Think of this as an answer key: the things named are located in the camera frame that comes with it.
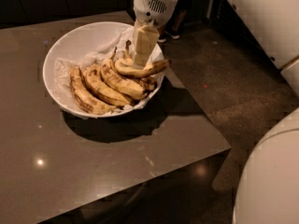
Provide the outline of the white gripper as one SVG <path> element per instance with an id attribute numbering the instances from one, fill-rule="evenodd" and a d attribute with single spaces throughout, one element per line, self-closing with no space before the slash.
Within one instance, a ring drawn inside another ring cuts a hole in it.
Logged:
<path id="1" fill-rule="evenodd" d="M 134 0 L 137 21 L 134 25 L 133 60 L 136 65 L 146 65 L 160 36 L 156 27 L 162 27 L 170 20 L 177 2 L 178 0 Z"/>

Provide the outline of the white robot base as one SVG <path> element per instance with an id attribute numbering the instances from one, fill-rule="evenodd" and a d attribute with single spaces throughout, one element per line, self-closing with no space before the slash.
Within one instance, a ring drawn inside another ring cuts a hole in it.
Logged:
<path id="1" fill-rule="evenodd" d="M 227 0 L 299 96 L 299 0 Z M 249 154 L 232 224 L 299 224 L 299 108 Z"/>

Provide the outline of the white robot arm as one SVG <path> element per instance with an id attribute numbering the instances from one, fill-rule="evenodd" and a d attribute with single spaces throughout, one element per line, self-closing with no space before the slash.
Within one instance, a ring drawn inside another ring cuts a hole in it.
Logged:
<path id="1" fill-rule="evenodd" d="M 178 0 L 134 0 L 133 60 L 145 66 L 159 38 L 159 29 L 170 20 Z"/>

